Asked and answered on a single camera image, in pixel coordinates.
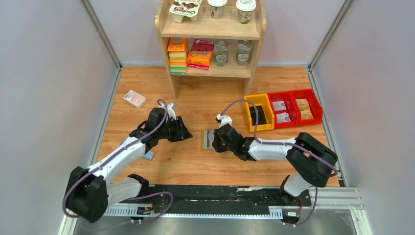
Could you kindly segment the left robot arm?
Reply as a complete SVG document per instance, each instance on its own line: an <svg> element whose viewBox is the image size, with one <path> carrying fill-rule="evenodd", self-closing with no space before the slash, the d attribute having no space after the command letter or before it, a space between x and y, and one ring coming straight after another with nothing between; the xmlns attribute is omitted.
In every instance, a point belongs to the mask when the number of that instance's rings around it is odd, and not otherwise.
<svg viewBox="0 0 415 235"><path fill-rule="evenodd" d="M113 183L114 178L132 162L150 153L159 140L179 142L192 137L181 116L167 108L153 108L147 120L110 155L87 168L78 166L72 170L62 202L63 212L94 223L109 206L141 197L148 180L137 174L130 174L118 183Z"/></svg>

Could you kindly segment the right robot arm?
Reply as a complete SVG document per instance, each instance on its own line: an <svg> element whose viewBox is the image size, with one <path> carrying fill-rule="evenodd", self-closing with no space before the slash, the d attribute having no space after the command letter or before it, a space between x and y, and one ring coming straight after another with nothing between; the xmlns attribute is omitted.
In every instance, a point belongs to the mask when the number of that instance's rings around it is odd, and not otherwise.
<svg viewBox="0 0 415 235"><path fill-rule="evenodd" d="M230 151L243 161L287 161L296 170L281 184L282 195L298 197L312 186L323 188L337 174L337 154L306 132L295 138L272 141L244 137L226 124L213 131L212 146L218 153Z"/></svg>

